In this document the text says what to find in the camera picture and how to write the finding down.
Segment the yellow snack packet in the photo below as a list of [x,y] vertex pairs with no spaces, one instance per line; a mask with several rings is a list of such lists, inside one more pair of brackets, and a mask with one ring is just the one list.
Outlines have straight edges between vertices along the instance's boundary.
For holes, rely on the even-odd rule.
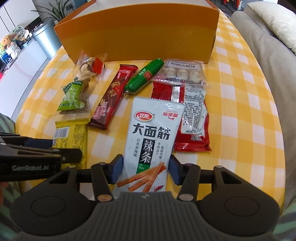
[[82,159],[77,164],[85,169],[87,164],[87,124],[89,113],[59,114],[54,117],[56,130],[53,135],[53,148],[80,149]]

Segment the clear bag red cube snack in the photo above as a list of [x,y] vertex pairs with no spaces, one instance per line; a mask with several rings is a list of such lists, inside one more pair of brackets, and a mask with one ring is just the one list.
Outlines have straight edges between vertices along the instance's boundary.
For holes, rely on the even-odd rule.
[[89,56],[82,50],[74,68],[73,78],[82,81],[94,77],[97,83],[100,84],[107,57],[107,53]]

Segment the green sausage stick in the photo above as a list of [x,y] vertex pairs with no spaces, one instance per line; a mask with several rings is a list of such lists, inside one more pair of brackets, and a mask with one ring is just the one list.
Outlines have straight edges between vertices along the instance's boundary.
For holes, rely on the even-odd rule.
[[145,65],[128,83],[125,85],[124,94],[136,94],[145,87],[150,80],[159,72],[164,65],[160,58],[152,60]]

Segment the beige sofa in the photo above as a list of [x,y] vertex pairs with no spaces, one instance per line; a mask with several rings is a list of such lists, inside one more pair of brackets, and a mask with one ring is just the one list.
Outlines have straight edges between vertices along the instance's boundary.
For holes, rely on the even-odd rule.
[[295,195],[295,53],[247,5],[243,11],[234,12],[230,20],[257,59],[277,107],[285,149],[283,207],[287,209]]

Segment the clear bag white balls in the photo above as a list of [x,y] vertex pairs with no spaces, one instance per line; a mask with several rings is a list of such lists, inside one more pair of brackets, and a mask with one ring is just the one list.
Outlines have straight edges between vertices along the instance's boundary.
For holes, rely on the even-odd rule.
[[205,86],[207,80],[203,64],[199,61],[167,59],[158,73],[152,78],[153,82],[171,86]]

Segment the potted plant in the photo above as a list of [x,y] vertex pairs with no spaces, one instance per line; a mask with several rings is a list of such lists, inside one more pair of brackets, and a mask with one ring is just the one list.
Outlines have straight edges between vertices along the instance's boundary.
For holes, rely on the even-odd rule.
[[36,12],[40,15],[43,21],[45,20],[53,20],[53,21],[61,21],[67,15],[75,11],[76,6],[74,1],[33,1]]

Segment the cream cushion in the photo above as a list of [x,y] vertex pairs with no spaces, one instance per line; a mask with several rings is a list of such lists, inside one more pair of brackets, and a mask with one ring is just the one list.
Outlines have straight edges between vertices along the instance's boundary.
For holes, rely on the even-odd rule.
[[282,5],[269,1],[254,1],[247,6],[269,29],[295,53],[295,13]]

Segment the silver trash can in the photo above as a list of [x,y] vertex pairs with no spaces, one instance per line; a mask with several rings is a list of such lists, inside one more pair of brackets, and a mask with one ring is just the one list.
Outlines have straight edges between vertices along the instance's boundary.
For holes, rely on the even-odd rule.
[[52,59],[62,46],[55,30],[53,20],[45,21],[33,32],[34,39],[38,42],[44,53]]

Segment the red snack packet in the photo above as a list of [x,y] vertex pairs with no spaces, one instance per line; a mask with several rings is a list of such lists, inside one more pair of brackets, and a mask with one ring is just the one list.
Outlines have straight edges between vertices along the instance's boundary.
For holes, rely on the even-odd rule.
[[179,152],[210,152],[209,114],[205,104],[206,89],[201,85],[173,86],[153,83],[151,98],[184,104],[174,150]]

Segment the white latiao snack packet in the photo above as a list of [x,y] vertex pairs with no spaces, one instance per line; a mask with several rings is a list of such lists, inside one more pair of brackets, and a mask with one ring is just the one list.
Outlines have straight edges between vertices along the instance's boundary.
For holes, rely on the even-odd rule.
[[142,97],[133,100],[115,198],[123,192],[165,191],[183,111],[182,103]]

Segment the white tv cabinet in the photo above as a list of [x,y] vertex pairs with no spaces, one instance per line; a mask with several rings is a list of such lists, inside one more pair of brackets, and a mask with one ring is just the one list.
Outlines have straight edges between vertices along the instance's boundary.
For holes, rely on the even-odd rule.
[[39,43],[31,40],[1,78],[2,114],[14,121],[17,119],[34,83],[48,63],[49,58]]

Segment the green raisin nut packet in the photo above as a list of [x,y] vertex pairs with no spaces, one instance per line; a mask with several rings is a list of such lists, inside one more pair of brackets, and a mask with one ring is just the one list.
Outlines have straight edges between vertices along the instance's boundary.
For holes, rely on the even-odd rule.
[[64,97],[57,111],[89,111],[89,81],[90,79],[79,80],[75,77],[72,82],[62,87]]

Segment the colourful toys on cabinet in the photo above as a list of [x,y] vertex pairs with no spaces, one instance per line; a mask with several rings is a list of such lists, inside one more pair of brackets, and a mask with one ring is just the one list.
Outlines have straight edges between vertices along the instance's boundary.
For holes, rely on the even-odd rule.
[[1,60],[9,63],[25,48],[32,37],[32,33],[22,26],[14,27],[1,41]]

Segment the yellow checkered tablecloth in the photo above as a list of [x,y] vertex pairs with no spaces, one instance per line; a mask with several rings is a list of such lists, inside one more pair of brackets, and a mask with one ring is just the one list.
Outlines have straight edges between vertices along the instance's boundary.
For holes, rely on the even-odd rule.
[[[62,87],[74,63],[60,48],[35,82],[16,120],[16,132],[51,139]],[[278,111],[266,78],[249,46],[224,13],[219,15],[207,78],[210,152],[177,152],[183,163],[202,169],[222,165],[283,206],[285,153]]]

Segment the dark red wafer bar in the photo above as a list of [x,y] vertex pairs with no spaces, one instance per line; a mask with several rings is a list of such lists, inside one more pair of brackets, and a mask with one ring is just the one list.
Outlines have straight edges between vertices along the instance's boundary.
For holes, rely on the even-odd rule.
[[135,65],[120,64],[118,72],[96,107],[95,112],[88,123],[89,126],[94,126],[103,130],[108,128],[114,112],[123,98],[125,86],[135,75],[137,70],[138,67]]

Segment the orange cardboard box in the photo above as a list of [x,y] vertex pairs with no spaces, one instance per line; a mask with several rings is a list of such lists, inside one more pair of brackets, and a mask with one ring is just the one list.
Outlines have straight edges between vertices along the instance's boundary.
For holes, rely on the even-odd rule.
[[90,1],[55,26],[73,62],[82,51],[109,61],[181,59],[207,63],[219,9],[210,1]]

